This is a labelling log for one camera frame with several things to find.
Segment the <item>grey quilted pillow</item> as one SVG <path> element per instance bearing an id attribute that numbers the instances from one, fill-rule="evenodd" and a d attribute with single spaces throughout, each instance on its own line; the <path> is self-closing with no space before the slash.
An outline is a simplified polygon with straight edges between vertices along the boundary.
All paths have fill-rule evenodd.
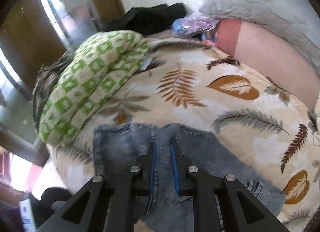
<path id="1" fill-rule="evenodd" d="M 200 12 L 259 24 L 290 42 L 319 71 L 319 16 L 308 0 L 203 0 Z"/>

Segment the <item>black clothing pile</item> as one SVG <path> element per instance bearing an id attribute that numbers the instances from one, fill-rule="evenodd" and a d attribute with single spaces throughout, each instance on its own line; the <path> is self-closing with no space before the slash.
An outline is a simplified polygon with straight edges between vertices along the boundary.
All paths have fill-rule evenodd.
<path id="1" fill-rule="evenodd" d="M 160 33 L 187 15 L 183 3 L 154 7 L 132 7 L 123 16 L 108 21 L 102 31 L 132 30 L 144 36 Z"/>

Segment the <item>grey-blue denim pants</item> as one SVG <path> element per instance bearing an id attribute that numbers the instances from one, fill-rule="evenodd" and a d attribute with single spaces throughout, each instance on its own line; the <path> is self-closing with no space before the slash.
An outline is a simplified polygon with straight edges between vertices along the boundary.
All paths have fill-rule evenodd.
<path id="1" fill-rule="evenodd" d="M 240 161 L 214 133 L 178 123 L 98 126 L 93 138 L 95 171 L 106 178 L 119 175 L 135 166 L 150 146 L 155 147 L 151 195 L 137 198 L 135 216 L 153 231 L 194 229 L 193 199 L 179 196 L 182 187 L 178 181 L 187 172 L 178 164 L 181 155 L 209 175 L 234 175 L 274 215 L 284 205 L 285 194 Z"/>

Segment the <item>purple plastic bag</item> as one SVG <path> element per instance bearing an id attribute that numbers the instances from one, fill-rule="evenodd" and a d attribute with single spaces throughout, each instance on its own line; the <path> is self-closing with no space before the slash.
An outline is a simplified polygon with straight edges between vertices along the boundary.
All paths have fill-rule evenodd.
<path id="1" fill-rule="evenodd" d="M 194 36 L 208 30 L 214 30 L 220 21 L 221 18 L 218 17 L 193 13 L 175 20 L 171 27 L 179 35 Z"/>

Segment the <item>brown wooden door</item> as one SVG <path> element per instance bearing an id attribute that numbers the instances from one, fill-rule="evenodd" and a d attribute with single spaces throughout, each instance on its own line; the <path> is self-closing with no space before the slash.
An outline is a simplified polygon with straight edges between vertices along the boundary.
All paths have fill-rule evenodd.
<path id="1" fill-rule="evenodd" d="M 1 26 L 1 50 L 29 90 L 40 68 L 66 52 L 41 0 L 16 1 Z"/>

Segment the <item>leaf-pattern cream blanket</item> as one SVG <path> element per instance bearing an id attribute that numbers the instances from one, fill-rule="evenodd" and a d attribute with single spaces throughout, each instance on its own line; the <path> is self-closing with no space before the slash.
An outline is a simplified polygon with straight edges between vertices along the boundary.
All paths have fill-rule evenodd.
<path id="1" fill-rule="evenodd" d="M 46 143 L 67 188 L 77 192 L 97 174 L 93 138 L 98 126 L 178 123 L 214 133 L 280 189 L 285 201 L 275 216 L 289 231 L 319 231 L 319 108 L 309 110 L 219 49 L 180 38 L 146 42 L 143 65 L 75 140 L 68 146 Z"/>

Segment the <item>green white checkered blanket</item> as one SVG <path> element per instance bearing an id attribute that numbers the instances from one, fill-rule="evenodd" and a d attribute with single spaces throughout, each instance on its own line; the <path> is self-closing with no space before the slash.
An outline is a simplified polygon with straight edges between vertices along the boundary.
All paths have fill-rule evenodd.
<path id="1" fill-rule="evenodd" d="M 131 30 L 98 32 L 77 48 L 40 118 L 39 136 L 70 145 L 91 116 L 143 65 L 146 39 Z"/>

